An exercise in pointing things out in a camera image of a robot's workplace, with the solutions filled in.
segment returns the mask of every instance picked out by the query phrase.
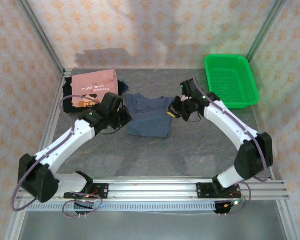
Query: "gray cloth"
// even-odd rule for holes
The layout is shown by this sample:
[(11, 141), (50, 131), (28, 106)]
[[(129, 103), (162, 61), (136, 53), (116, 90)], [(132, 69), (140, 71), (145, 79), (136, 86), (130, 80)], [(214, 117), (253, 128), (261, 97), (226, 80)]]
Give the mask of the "gray cloth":
[(167, 109), (173, 100), (173, 97), (149, 99), (139, 93), (126, 94), (126, 107), (133, 117), (127, 125), (127, 133), (142, 137), (167, 138), (172, 122)]

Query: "gray table surface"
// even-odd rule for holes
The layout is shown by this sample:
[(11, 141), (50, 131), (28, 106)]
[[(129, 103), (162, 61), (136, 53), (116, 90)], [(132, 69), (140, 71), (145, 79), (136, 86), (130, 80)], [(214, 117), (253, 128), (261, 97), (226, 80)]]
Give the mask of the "gray table surface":
[[(72, 75), (95, 72), (74, 69)], [(203, 69), (118, 69), (118, 79), (129, 85), (129, 94), (147, 98), (181, 95), (180, 83), (196, 76), (208, 92)], [(251, 107), (232, 112), (253, 129), (257, 124)], [(195, 121), (197, 115), (190, 119)], [(54, 139), (70, 127), (77, 115), (61, 114)], [(90, 177), (213, 177), (229, 168), (237, 150), (218, 127), (206, 119), (188, 123), (173, 119), (168, 138), (127, 135), (121, 129), (113, 135), (97, 135), (80, 147), (59, 169), (60, 174), (82, 171)]]

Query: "cable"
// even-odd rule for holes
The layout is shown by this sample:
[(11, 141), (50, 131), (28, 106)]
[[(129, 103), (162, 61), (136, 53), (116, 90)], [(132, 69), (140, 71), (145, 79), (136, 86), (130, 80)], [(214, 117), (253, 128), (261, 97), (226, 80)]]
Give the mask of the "cable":
[(200, 122), (201, 121), (201, 116), (200, 116), (199, 112), (198, 112), (198, 117), (199, 117), (199, 120), (197, 120), (197, 121), (187, 121), (187, 123), (193, 123), (193, 124), (195, 124), (195, 123)]
[(231, 204), (233, 204), (233, 200), (234, 200), (234, 198), (235, 198), (235, 195), (234, 194), (240, 194), (241, 195), (241, 199), (242, 198), (244, 198), (244, 199), (246, 199), (246, 197), (245, 197), (245, 195), (243, 195), (241, 192), (239, 192), (239, 191), (231, 191), (230, 190), (230, 193), (231, 193)]
[(198, 89), (198, 91), (213, 105), (215, 106), (217, 109), (219, 109), (221, 112), (223, 112), (224, 114), (226, 114), (232, 121), (234, 121), (254, 142), (261, 160), (262, 160), (262, 165), (263, 165), (263, 171), (264, 171), (264, 179), (260, 179), (258, 177), (254, 177), (255, 179), (257, 179), (258, 181), (265, 183), (268, 180), (268, 168), (267, 168), (267, 163), (266, 163), (266, 159), (264, 156), (264, 153), (262, 152), (262, 149), (258, 143), (258, 141), (256, 140), (256, 138), (251, 134), (251, 132), (249, 132), (235, 117), (233, 117), (228, 111), (225, 111), (222, 107), (220, 107), (219, 105), (217, 105), (214, 101), (212, 101), (205, 93), (204, 91), (202, 91), (202, 89), (200, 88), (197, 79), (194, 77), (193, 78), (194, 84), (196, 86), (196, 88)]
[[(59, 103), (59, 108), (60, 111), (63, 113), (63, 109), (62, 109), (62, 103), (64, 102), (64, 100), (69, 99), (69, 98), (82, 98), (82, 99), (89, 99), (93, 102), (98, 103), (97, 101), (93, 100), (92, 98), (89, 97), (85, 97), (85, 96), (80, 96), (80, 95), (69, 95), (66, 96), (64, 98), (61, 99), (60, 103)], [(24, 183), (24, 181), (26, 180), (26, 178), (29, 176), (29, 174), (36, 168), (36, 166), (38, 166), (45, 158), (48, 158), (49, 155), (51, 153), (53, 153), (55, 150), (59, 149), (62, 145), (64, 145), (73, 135), (73, 133), (75, 132), (76, 129), (76, 123), (74, 122), (72, 125), (72, 128), (68, 134), (68, 136), (62, 141), (60, 142), (57, 146), (55, 146), (54, 148), (52, 148), (50, 151), (48, 151), (45, 155), (43, 155), (42, 157), (40, 157), (29, 169), (28, 171), (26, 171), (26, 173), (22, 176), (22, 178), (20, 179), (20, 181), (18, 182), (18, 184), (16, 185), (13, 194), (12, 194), (12, 198), (11, 198), (11, 208), (15, 211), (15, 212), (19, 212), (22, 211), (24, 209), (26, 209), (27, 207), (29, 207), (31, 204), (33, 204), (37, 199), (33, 199), (31, 202), (29, 202), (28, 204), (20, 207), (20, 208), (15, 208), (15, 201), (16, 201), (16, 197), (18, 194), (19, 189), (21, 188), (22, 184)]]
[[(195, 77), (193, 77), (193, 82), (197, 88), (197, 90), (213, 105), (215, 106), (217, 109), (219, 109), (221, 112), (223, 112), (224, 114), (226, 114), (232, 121), (234, 121), (254, 142), (260, 157), (261, 157), (261, 161), (262, 161), (262, 165), (263, 165), (263, 172), (264, 172), (264, 179), (260, 179), (259, 177), (254, 177), (256, 180), (260, 181), (261, 183), (265, 183), (268, 180), (268, 168), (267, 168), (267, 163), (266, 163), (266, 159), (264, 156), (264, 153), (262, 152), (262, 149), (258, 143), (258, 141), (256, 140), (256, 138), (251, 134), (251, 132), (249, 132), (235, 117), (233, 117), (228, 111), (224, 111), (224, 109), (222, 107), (220, 107), (219, 105), (217, 105), (214, 101), (212, 101), (205, 93), (204, 91), (200, 88), (199, 83), (197, 81), (197, 79)], [(241, 182), (239, 182), (239, 184), (244, 184), (247, 186), (248, 191), (249, 191), (249, 198), (248, 200), (245, 202), (244, 206), (242, 208), (240, 208), (238, 211), (235, 212), (231, 212), (228, 213), (229, 214), (235, 214), (237, 212), (239, 212), (240, 210), (244, 209), (247, 205), (247, 203), (249, 203), (251, 201), (251, 197), (252, 197), (252, 191), (250, 186), (243, 180)]]
[[(89, 197), (93, 197), (93, 198), (97, 198), (100, 200), (100, 204), (98, 207), (96, 207), (94, 210), (92, 210), (91, 212), (88, 212), (88, 213), (84, 213), (84, 216), (87, 217), (89, 214), (92, 214), (94, 212), (96, 212), (101, 206), (102, 204), (104, 203), (103, 199), (101, 197), (99, 197), (98, 195), (94, 195), (94, 194), (87, 194), (87, 193), (81, 193), (81, 192), (70, 192), (71, 194), (76, 194), (76, 195), (79, 195), (79, 196), (83, 196), (83, 197), (86, 197), (86, 196), (89, 196)], [(70, 200), (70, 201), (67, 201), (63, 207), (62, 207), (62, 213), (63, 215), (68, 218), (68, 219), (74, 219), (74, 218), (80, 218), (81, 217), (81, 214), (78, 214), (78, 215), (74, 215), (74, 216), (70, 216), (70, 215), (67, 215), (66, 212), (65, 212), (65, 207), (67, 204), (69, 203), (77, 203), (77, 204), (94, 204), (93, 201), (78, 201), (78, 200)]]
[(30, 168), (28, 171), (26, 171), (26, 173), (22, 176), (22, 178), (20, 179), (20, 181), (18, 182), (18, 184), (16, 185), (14, 192), (12, 194), (12, 198), (11, 198), (11, 208), (15, 211), (15, 212), (19, 212), (22, 211), (23, 209), (29, 207), (31, 204), (33, 204), (37, 199), (33, 199), (31, 202), (29, 202), (28, 204), (20, 207), (20, 208), (15, 208), (15, 200), (18, 194), (19, 189), (21, 188), (22, 184), (24, 183), (24, 181), (26, 180), (26, 178), (29, 176), (29, 174), (36, 168), (36, 166), (38, 166), (45, 158), (49, 157), (49, 155), (51, 153), (53, 153), (55, 150), (57, 150), (58, 148), (60, 148), (63, 144), (65, 144), (73, 135), (73, 133), (75, 132), (75, 128), (76, 128), (76, 123), (74, 123), (72, 125), (72, 128), (68, 134), (68, 136), (66, 136), (66, 138), (60, 142), (57, 146), (55, 146), (54, 148), (52, 148), (50, 151), (48, 151), (45, 155), (43, 155), (42, 157), (40, 157)]
[(101, 135), (112, 135), (112, 134), (115, 134), (116, 132), (118, 132), (120, 129), (122, 129), (123, 126), (119, 127), (117, 130), (113, 131), (113, 132), (109, 132), (109, 133), (102, 133), (102, 132), (99, 132), (99, 134)]

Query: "enclosure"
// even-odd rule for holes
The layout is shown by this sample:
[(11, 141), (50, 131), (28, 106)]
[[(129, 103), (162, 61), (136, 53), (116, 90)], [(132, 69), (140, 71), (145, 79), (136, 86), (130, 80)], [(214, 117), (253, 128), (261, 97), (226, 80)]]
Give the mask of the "enclosure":
[[(218, 217), (214, 201), (198, 201), (196, 183), (231, 167), (238, 150), (195, 114), (192, 123), (173, 119), (168, 138), (127, 134), (126, 127), (99, 134), (57, 172), (109, 183), (105, 205), (138, 209), (67, 219), (58, 196), (47, 207), (11, 210), (19, 159), (48, 147), (78, 118), (60, 112), (67, 78), (115, 69), (129, 87), (123, 99), (181, 96), (180, 83), (193, 77), (207, 93), (204, 60), (212, 54), (248, 60), (259, 101), (230, 110), (272, 137), (269, 180), (249, 181), (252, 201), (242, 212)], [(16, 205), (30, 200), (24, 193)], [(167, 210), (139, 208), (157, 204)], [(0, 239), (96, 237), (300, 239), (300, 0), (0, 2)]]

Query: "aluminum frame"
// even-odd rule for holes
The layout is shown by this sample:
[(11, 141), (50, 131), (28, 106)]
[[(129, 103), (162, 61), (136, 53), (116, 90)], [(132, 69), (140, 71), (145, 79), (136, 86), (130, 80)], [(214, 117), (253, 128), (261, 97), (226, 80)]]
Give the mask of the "aluminum frame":
[[(53, 141), (60, 110), (58, 103), (62, 98), (62, 86), (65, 77), (71, 76), (71, 69), (67, 69), (60, 80), (59, 87), (54, 96), (51, 107), (49, 121), (43, 135), (40, 148), (42, 150)], [(196, 183), (211, 183), (211, 178), (198, 177), (114, 177), (98, 178), (93, 180), (95, 183), (109, 183), (108, 202), (144, 202), (144, 201), (198, 201)], [(288, 240), (300, 240), (300, 229), (295, 224), (296, 216), (289, 199), (288, 191), (283, 180), (269, 180), (260, 183), (256, 180), (247, 181), (252, 191), (252, 201), (276, 201), (283, 228)], [(249, 192), (244, 184), (240, 185), (243, 195), (248, 196)], [(31, 196), (24, 190), (18, 194), (17, 200), (23, 206)], [(224, 199), (202, 199), (202, 201), (223, 201)], [(52, 201), (65, 202), (63, 196), (55, 196)], [(27, 210), (14, 212), (4, 239), (18, 239), (21, 228), (25, 220)]]
[(264, 24), (262, 25), (258, 35), (256, 36), (249, 53), (246, 56), (249, 64), (251, 64), (254, 56), (257, 54), (259, 48), (261, 47), (262, 43), (264, 42), (268, 32), (270, 31), (271, 27), (273, 26), (274, 22), (276, 21), (279, 13), (281, 12), (282, 8), (284, 7), (287, 0), (277, 0), (275, 1), (268, 17), (266, 18)]
[(38, 35), (39, 39), (41, 40), (44, 48), (46, 49), (47, 53), (51, 57), (51, 60), (53, 64), (55, 65), (56, 69), (59, 71), (60, 74), (64, 73), (64, 68), (54, 50), (52, 47), (48, 37), (46, 36), (43, 28), (41, 27), (36, 15), (34, 14), (34, 11), (32, 10), (30, 4), (27, 0), (16, 0), (23, 12), (25, 13), (27, 19), (29, 20), (33, 30)]

